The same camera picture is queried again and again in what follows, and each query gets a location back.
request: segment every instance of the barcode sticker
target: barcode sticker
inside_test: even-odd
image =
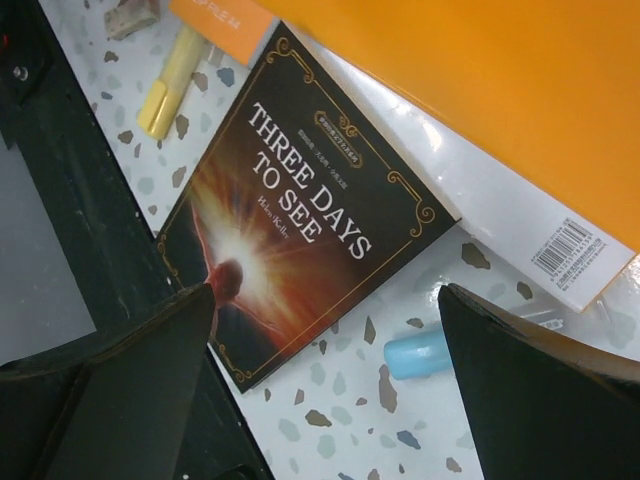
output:
[[[600,237],[567,218],[531,261],[567,291],[606,246]]]

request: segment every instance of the gold decorative border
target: gold decorative border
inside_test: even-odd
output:
[[[436,219],[435,210],[431,207],[422,206],[422,198],[418,195],[418,192],[409,185],[409,182],[407,182],[400,172],[395,170],[390,171],[387,174],[387,180],[390,183],[400,183],[416,201],[416,218],[418,219],[418,228],[412,228],[409,234],[414,238],[418,238],[422,235],[422,225],[431,223]]]
[[[360,133],[358,127],[355,125],[351,125],[351,122],[345,115],[340,115],[340,128],[344,130],[344,133],[347,134],[347,137],[357,137]]]
[[[224,360],[224,363],[226,363],[229,366],[229,368],[231,368],[231,371],[233,372],[233,376],[236,377],[236,381],[238,383],[244,383],[245,380],[250,380],[253,377],[253,373],[250,372],[249,370],[245,370],[243,372],[233,364],[233,362],[229,358],[229,355],[227,355],[227,346],[225,344],[218,342],[218,340],[216,339],[214,339],[213,341],[218,347],[217,350],[220,356],[222,357],[222,360]]]
[[[302,69],[305,71],[304,82],[307,84],[315,84],[318,88],[320,88],[320,90],[322,90],[322,93],[325,94],[325,96],[331,101],[331,103],[333,103],[336,109],[340,112],[340,122],[339,122],[340,128],[344,130],[346,135],[352,138],[359,135],[360,138],[362,138],[362,140],[364,140],[364,142],[369,146],[371,151],[373,151],[376,154],[376,156],[380,159],[380,161],[384,164],[384,166],[387,167],[388,170],[391,170],[391,167],[385,161],[382,155],[380,155],[378,150],[376,150],[375,147],[371,144],[371,142],[369,142],[369,140],[364,135],[362,135],[362,132],[360,132],[355,125],[351,124],[349,117],[347,117],[347,115],[344,113],[342,108],[340,108],[340,106],[336,103],[333,97],[331,97],[331,95],[329,95],[329,93],[322,87],[322,85],[318,82],[318,80],[316,80],[315,74],[313,73],[313,70],[311,70],[311,67],[307,65],[307,62],[305,62],[302,59],[300,54],[295,49],[291,48],[288,38],[280,37],[278,39],[278,41],[276,42],[275,50],[271,50],[269,53],[267,53],[267,56],[266,56],[267,63],[272,64],[275,61],[276,56],[293,57],[296,60],[296,62],[298,62],[298,65],[300,65],[300,67],[302,67]],[[404,177],[402,177],[400,173],[398,172],[395,172],[395,173],[396,175],[394,175],[393,178],[396,178],[397,176],[401,177],[402,181],[399,181],[398,179],[398,183],[400,183],[400,185],[402,185],[405,188],[405,190],[407,190],[407,192],[416,201],[415,214],[416,214],[416,221],[418,225],[417,227],[412,228],[409,231],[409,234],[413,238],[417,238],[420,235],[422,235],[422,232],[424,231],[422,228],[422,225],[431,223],[435,220],[436,212],[431,207],[422,206],[422,201],[423,201],[422,197],[420,197],[417,191],[409,184],[409,182],[407,182],[404,179]],[[389,175],[387,175],[387,180],[390,183],[396,183],[396,180],[392,181]]]
[[[320,129],[324,132],[324,134],[327,136],[327,138],[329,140],[331,140],[331,143],[333,143],[336,148],[338,150],[340,150],[340,153],[342,153],[342,155],[344,156],[344,158],[347,159],[347,162],[349,163],[349,166],[351,168],[362,168],[362,165],[364,164],[364,161],[362,159],[362,155],[360,153],[357,152],[357,150],[353,147],[353,145],[351,145],[346,138],[342,138],[342,140],[344,141],[344,143],[347,144],[347,146],[349,147],[349,149],[355,154],[355,156],[358,158],[357,161],[353,161],[351,158],[349,158],[349,155],[347,155],[347,152],[345,152],[340,145],[338,145],[335,141],[335,139],[329,134],[329,132],[327,132],[327,130],[324,128],[324,126],[321,124],[320,122],[320,117],[324,117],[324,119],[333,127],[333,129],[337,132],[338,128],[334,125],[334,123],[331,121],[331,119],[327,116],[327,112],[324,111],[317,111],[316,113],[313,114],[313,121],[316,125],[318,125],[320,127]],[[343,119],[344,117],[340,117],[340,123],[343,123]],[[353,132],[355,130],[355,132],[358,131],[358,129],[356,127],[354,127],[353,125],[348,125],[349,129],[351,132]],[[346,128],[342,128],[343,130],[345,130],[345,134],[348,137],[353,137],[355,135],[357,135],[357,133],[353,133],[352,135],[349,135],[349,132],[346,131]]]
[[[302,59],[300,54],[296,50],[291,48],[291,46],[289,45],[289,39],[287,37],[280,37],[276,42],[276,49],[271,50],[269,53],[267,53],[267,63],[273,63],[275,61],[275,55],[279,57],[295,58],[296,62],[298,62],[298,65],[300,65],[305,72],[304,83],[311,84],[316,82],[313,70],[311,70],[311,67],[307,65],[307,62]]]
[[[295,49],[292,49],[290,47],[289,39],[286,38],[286,37],[280,37],[278,39],[278,41],[276,42],[276,49],[270,51],[266,55],[265,62],[263,62],[258,67],[258,70],[257,70],[254,78],[252,79],[251,83],[247,86],[247,89],[244,92],[244,95],[239,99],[235,110],[231,112],[231,115],[229,116],[229,119],[225,122],[225,124],[222,126],[222,130],[219,132],[220,134],[217,135],[216,140],[214,142],[212,142],[210,144],[210,146],[207,148],[207,151],[204,153],[203,157],[209,156],[216,149],[216,146],[217,146],[218,142],[220,142],[220,140],[222,138],[224,138],[224,134],[225,134],[227,128],[229,128],[229,125],[231,125],[231,123],[233,122],[233,119],[237,115],[240,106],[244,103],[244,99],[247,97],[249,92],[251,92],[251,90],[253,89],[253,85],[255,84],[255,82],[260,77],[260,74],[264,70],[265,66],[267,64],[273,64],[276,57],[283,57],[283,58],[284,57],[293,57],[296,60],[298,65],[300,65],[300,67],[304,70],[304,73],[305,73],[304,76],[303,76],[304,83],[309,84],[309,85],[310,84],[315,84],[318,88],[320,88],[320,90],[322,90],[322,92],[325,94],[325,96],[331,101],[331,103],[333,103],[333,105],[336,107],[336,109],[340,112],[341,115],[340,115],[340,120],[339,120],[339,123],[340,123],[339,126],[340,126],[340,128],[342,130],[344,130],[345,134],[350,138],[354,138],[354,137],[360,135],[362,140],[369,146],[369,148],[376,154],[378,159],[389,170],[389,173],[387,174],[387,181],[389,183],[396,183],[396,182],[400,183],[407,190],[407,192],[409,192],[409,194],[412,196],[412,198],[416,201],[416,219],[418,220],[418,227],[411,229],[409,233],[410,233],[411,237],[413,237],[413,238],[419,237],[422,234],[422,231],[423,231],[422,230],[422,225],[426,224],[426,223],[430,223],[433,220],[435,220],[435,211],[431,207],[421,207],[422,198],[420,197],[420,195],[406,181],[406,179],[402,176],[402,174],[400,174],[399,172],[396,172],[395,170],[391,170],[391,167],[389,166],[389,164],[380,155],[380,153],[374,148],[374,146],[369,142],[369,140],[367,140],[364,136],[362,136],[362,133],[358,130],[358,128],[355,125],[351,124],[349,118],[342,111],[342,109],[338,106],[336,101],[331,97],[331,95],[329,95],[327,93],[327,91],[322,87],[322,85],[320,83],[318,83],[318,81],[315,78],[315,74],[313,73],[313,71],[311,70],[309,65],[307,65],[307,63],[302,59],[300,54]],[[204,162],[200,162],[200,164],[198,165],[196,170],[193,172],[191,178],[194,178],[196,176],[196,174],[198,173],[199,169],[201,168],[201,166],[203,164],[204,164]],[[187,184],[187,186],[185,187],[185,191],[189,188],[189,184]],[[183,194],[181,199],[179,200],[179,203],[174,207],[173,214],[167,221],[167,225],[165,227],[165,232],[168,231],[171,228],[171,225],[173,224],[173,221],[174,221],[174,219],[176,217],[177,212],[180,210],[180,208],[182,208],[182,205],[187,200],[187,197],[188,197],[188,195]],[[160,254],[162,256],[162,261],[165,263],[165,265],[167,266],[167,268],[169,269],[171,274],[174,276],[174,278],[176,279],[176,281],[178,282],[180,287],[184,288],[184,286],[182,284],[182,281],[180,280],[178,270],[175,267],[173,267],[173,265],[171,264],[171,261],[166,256],[166,246],[165,246],[166,240],[167,240],[167,235],[166,234],[162,234],[160,236],[160,240],[158,241],[158,245],[157,245],[158,252],[160,252]],[[351,294],[353,292],[355,292],[358,288],[360,288],[362,285],[364,285],[365,282],[367,282],[371,277],[373,277],[376,273],[378,273],[382,268],[384,268],[395,257],[400,255],[400,253],[402,253],[412,243],[413,243],[413,240],[408,240],[407,243],[405,243],[402,247],[400,247],[400,249],[398,249],[393,255],[391,255],[384,263],[380,264],[378,266],[378,268],[376,268],[365,279],[363,279],[360,283],[358,283],[355,287],[353,287],[351,289],[351,291],[349,291],[346,295],[344,295],[332,307],[330,307],[326,312],[324,312],[321,316],[319,316],[313,323],[311,323],[307,328],[305,328],[302,332],[300,332],[293,340],[291,340],[287,345],[285,345],[283,348],[281,348],[271,358],[267,359],[261,366],[259,366],[253,372],[250,372],[248,370],[242,371],[241,369],[237,368],[233,364],[233,362],[231,361],[231,359],[229,358],[229,356],[226,353],[226,345],[218,342],[217,339],[214,338],[213,341],[214,341],[214,343],[215,343],[215,345],[217,347],[216,350],[218,351],[218,353],[220,354],[220,357],[222,357],[222,359],[226,363],[226,365],[233,372],[236,381],[238,383],[244,383],[246,380],[253,378],[264,367],[269,365],[285,349],[289,348],[302,335],[304,335],[311,328],[313,328],[318,322],[320,322],[324,317],[326,317],[334,308],[336,308],[345,299],[347,299],[349,296],[351,296]]]

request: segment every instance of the yellow highlighter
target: yellow highlighter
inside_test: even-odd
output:
[[[153,138],[162,140],[167,136],[191,75],[200,62],[204,43],[202,35],[182,25],[167,63],[138,114],[138,125]]]

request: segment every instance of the book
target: book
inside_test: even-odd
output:
[[[211,344],[256,385],[456,222],[279,24],[157,239],[209,283]]]

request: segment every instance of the glowing light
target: glowing light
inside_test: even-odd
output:
[[[440,132],[436,130],[436,127],[434,127],[428,121],[425,121],[422,124],[422,128],[424,128],[424,131],[427,132],[427,136],[429,137],[429,143],[431,144],[431,149],[434,152],[437,152],[442,146],[442,135],[440,135]]]

